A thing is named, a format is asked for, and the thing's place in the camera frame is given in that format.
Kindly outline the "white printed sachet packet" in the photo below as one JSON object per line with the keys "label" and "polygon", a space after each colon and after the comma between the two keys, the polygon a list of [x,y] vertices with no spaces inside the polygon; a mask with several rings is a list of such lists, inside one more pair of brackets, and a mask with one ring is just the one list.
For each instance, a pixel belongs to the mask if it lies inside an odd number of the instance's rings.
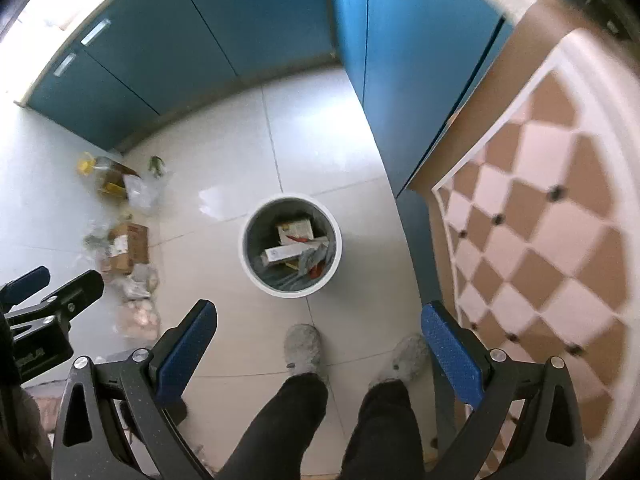
{"label": "white printed sachet packet", "polygon": [[326,238],[317,238],[304,244],[305,248],[298,258],[298,275],[304,276],[318,266],[329,252],[331,243]]}

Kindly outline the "white green medicine box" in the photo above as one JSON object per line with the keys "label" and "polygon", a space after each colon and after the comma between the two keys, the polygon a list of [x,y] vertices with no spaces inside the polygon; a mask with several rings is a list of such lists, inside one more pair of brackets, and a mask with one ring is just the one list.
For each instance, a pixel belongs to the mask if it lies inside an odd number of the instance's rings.
{"label": "white green medicine box", "polygon": [[283,237],[285,237],[285,235],[314,238],[314,229],[312,228],[311,221],[308,218],[281,222],[277,225],[277,231],[281,245],[284,245]]}

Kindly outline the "white round trash bin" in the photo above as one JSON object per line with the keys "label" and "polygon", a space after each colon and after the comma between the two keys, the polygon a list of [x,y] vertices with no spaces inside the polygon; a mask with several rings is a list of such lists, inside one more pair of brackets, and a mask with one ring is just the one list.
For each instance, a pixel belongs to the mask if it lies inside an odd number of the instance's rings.
{"label": "white round trash bin", "polygon": [[331,281],[343,255],[343,237],[333,214],[318,200],[278,194],[248,216],[239,255],[257,288],[273,297],[300,299]]}

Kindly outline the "blue kitchen cabinets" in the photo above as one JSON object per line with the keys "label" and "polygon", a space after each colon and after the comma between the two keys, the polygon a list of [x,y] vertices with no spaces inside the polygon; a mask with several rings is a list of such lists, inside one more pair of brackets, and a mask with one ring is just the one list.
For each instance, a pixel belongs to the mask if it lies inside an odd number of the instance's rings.
{"label": "blue kitchen cabinets", "polygon": [[112,0],[27,104],[109,150],[221,91],[336,56],[401,195],[510,33],[487,0]]}

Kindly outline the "bag of eggs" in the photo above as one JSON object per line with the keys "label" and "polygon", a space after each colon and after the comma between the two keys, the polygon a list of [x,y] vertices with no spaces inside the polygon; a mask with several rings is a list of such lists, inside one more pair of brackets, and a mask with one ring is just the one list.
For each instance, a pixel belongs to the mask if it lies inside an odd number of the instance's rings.
{"label": "bag of eggs", "polygon": [[149,342],[160,336],[160,315],[151,298],[129,300],[117,311],[117,330],[122,336]]}

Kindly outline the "cardboard box on floor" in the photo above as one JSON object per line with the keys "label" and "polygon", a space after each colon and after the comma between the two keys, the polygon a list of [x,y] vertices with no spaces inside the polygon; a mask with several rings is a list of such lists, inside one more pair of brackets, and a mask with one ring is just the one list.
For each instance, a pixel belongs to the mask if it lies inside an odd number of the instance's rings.
{"label": "cardboard box on floor", "polygon": [[149,230],[146,226],[124,222],[108,232],[106,256],[101,263],[104,273],[129,275],[136,264],[149,262]]}

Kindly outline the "cooking oil bottle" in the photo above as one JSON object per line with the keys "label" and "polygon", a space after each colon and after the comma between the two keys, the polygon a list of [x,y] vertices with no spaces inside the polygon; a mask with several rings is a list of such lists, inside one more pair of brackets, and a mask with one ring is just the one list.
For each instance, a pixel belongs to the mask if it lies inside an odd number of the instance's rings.
{"label": "cooking oil bottle", "polygon": [[99,193],[119,200],[126,200],[126,176],[137,177],[137,171],[116,162],[107,156],[92,156],[85,153],[78,160],[77,171],[84,177],[93,180],[94,187]]}

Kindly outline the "clear plastic bag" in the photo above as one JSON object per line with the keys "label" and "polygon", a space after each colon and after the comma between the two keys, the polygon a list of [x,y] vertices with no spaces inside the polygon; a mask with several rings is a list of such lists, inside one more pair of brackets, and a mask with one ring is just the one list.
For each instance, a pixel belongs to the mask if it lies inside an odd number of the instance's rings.
{"label": "clear plastic bag", "polygon": [[124,183],[130,208],[148,216],[156,214],[160,210],[170,177],[170,172],[163,174],[148,172],[142,177],[127,174],[124,177]]}

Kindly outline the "black left trouser leg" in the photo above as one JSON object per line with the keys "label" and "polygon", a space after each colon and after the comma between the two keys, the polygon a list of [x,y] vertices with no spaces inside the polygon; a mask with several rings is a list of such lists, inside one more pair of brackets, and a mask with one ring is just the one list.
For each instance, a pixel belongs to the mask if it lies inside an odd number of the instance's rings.
{"label": "black left trouser leg", "polygon": [[216,477],[298,479],[327,403],[328,388],[318,375],[289,377],[250,423]]}

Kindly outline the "black trouser leg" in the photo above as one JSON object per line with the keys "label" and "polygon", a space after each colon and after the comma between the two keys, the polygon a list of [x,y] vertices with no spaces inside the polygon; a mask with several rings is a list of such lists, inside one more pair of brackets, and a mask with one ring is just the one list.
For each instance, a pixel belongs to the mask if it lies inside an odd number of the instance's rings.
{"label": "black trouser leg", "polygon": [[408,388],[379,382],[364,396],[340,479],[423,479],[423,448]]}
{"label": "black trouser leg", "polygon": [[289,377],[250,423],[216,477],[298,479],[327,403],[328,388],[318,375]]}

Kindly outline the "black right trouser leg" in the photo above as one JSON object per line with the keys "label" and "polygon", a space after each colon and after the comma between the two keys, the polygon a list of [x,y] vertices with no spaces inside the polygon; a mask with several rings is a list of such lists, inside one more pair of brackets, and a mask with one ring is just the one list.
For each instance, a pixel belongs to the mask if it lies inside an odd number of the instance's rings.
{"label": "black right trouser leg", "polygon": [[379,382],[364,396],[340,479],[423,479],[423,448],[408,388]]}

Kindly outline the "grey right slipper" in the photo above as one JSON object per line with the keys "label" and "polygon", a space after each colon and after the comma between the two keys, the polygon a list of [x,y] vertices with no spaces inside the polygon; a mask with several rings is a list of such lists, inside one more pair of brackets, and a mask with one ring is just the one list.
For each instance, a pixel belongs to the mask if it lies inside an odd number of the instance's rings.
{"label": "grey right slipper", "polygon": [[426,369],[428,348],[420,334],[411,334],[402,338],[390,357],[374,376],[370,387],[384,382],[402,382],[405,386],[418,378]]}

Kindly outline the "grey slipper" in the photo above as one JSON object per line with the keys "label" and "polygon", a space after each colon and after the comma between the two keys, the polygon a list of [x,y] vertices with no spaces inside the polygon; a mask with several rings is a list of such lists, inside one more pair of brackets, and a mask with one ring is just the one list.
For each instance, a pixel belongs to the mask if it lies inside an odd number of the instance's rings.
{"label": "grey slipper", "polygon": [[402,338],[390,357],[374,376],[370,387],[384,382],[402,382],[405,386],[418,378],[426,369],[428,348],[420,334],[411,334]]}
{"label": "grey slipper", "polygon": [[318,330],[310,324],[296,324],[284,338],[283,355],[291,376],[323,373],[322,341]]}

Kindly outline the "green vegetable on floor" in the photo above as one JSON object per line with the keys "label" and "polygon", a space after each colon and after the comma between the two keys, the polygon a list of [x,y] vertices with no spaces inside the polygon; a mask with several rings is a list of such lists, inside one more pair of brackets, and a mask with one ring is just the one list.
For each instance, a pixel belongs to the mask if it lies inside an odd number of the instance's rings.
{"label": "green vegetable on floor", "polygon": [[149,174],[155,179],[160,179],[166,174],[166,165],[160,156],[153,155],[149,159]]}

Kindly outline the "grey left slipper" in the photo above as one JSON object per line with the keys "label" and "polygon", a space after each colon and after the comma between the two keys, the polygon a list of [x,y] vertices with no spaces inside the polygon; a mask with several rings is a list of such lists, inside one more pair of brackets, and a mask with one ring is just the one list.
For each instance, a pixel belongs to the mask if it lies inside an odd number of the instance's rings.
{"label": "grey left slipper", "polygon": [[310,324],[296,324],[284,338],[283,355],[291,376],[323,373],[322,341],[318,330]]}

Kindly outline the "checkered brown table mat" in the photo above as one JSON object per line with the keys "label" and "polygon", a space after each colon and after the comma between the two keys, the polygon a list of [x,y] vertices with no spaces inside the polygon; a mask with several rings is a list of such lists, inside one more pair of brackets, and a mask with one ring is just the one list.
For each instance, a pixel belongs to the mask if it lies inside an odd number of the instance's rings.
{"label": "checkered brown table mat", "polygon": [[562,358],[599,479],[639,423],[639,65],[538,0],[410,188],[445,306],[512,358]]}

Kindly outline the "long white box in bin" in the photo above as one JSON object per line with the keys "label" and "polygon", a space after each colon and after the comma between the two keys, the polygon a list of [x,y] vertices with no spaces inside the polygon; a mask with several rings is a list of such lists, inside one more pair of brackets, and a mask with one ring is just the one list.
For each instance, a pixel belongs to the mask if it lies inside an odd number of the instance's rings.
{"label": "long white box in bin", "polygon": [[274,266],[298,259],[307,250],[314,249],[311,244],[281,245],[265,249],[260,255],[260,260],[264,266]]}

